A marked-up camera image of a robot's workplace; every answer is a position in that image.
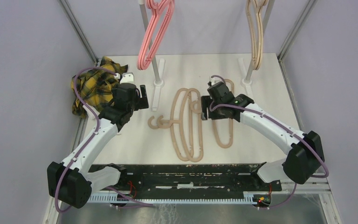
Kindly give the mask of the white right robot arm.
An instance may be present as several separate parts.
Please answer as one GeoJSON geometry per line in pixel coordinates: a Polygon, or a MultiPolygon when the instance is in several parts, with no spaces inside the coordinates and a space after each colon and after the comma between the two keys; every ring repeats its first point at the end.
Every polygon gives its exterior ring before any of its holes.
{"type": "Polygon", "coordinates": [[[290,179],[304,184],[309,178],[326,178],[322,141],[314,131],[304,133],[280,122],[244,94],[234,96],[223,81],[209,81],[208,95],[202,96],[202,119],[230,119],[247,125],[277,145],[286,158],[264,162],[251,172],[251,186],[265,189],[269,183],[290,179]]]}

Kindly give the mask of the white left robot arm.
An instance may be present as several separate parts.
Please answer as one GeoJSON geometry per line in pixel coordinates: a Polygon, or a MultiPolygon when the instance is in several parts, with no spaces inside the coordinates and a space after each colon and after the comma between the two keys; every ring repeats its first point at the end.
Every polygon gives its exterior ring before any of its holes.
{"type": "Polygon", "coordinates": [[[59,202],[79,209],[92,194],[110,186],[122,190],[128,184],[128,177],[116,165],[90,172],[97,156],[130,121],[133,113],[149,108],[144,84],[119,84],[113,88],[112,94],[113,99],[96,116],[96,125],[86,139],[62,162],[53,161],[47,168],[49,195],[54,198],[55,208],[60,213],[63,210],[59,202]]]}

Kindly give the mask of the beige hanger hung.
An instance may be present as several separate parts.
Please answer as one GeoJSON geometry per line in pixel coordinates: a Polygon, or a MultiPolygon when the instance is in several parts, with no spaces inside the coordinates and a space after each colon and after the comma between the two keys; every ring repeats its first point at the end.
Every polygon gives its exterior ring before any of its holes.
{"type": "Polygon", "coordinates": [[[246,7],[245,7],[245,12],[246,12],[247,20],[248,20],[249,31],[250,31],[251,55],[252,55],[252,58],[253,58],[255,56],[254,43],[257,40],[257,38],[255,36],[257,34],[257,30],[256,30],[257,27],[256,27],[256,24],[255,24],[255,14],[254,14],[253,4],[252,4],[251,0],[247,0],[246,7]]]}
{"type": "Polygon", "coordinates": [[[254,70],[259,70],[262,63],[262,54],[263,54],[263,41],[264,41],[264,27],[263,27],[263,17],[262,10],[268,4],[268,0],[252,0],[254,14],[255,14],[255,24],[257,34],[255,35],[257,40],[254,43],[255,46],[255,56],[252,58],[254,65],[254,70]]]}

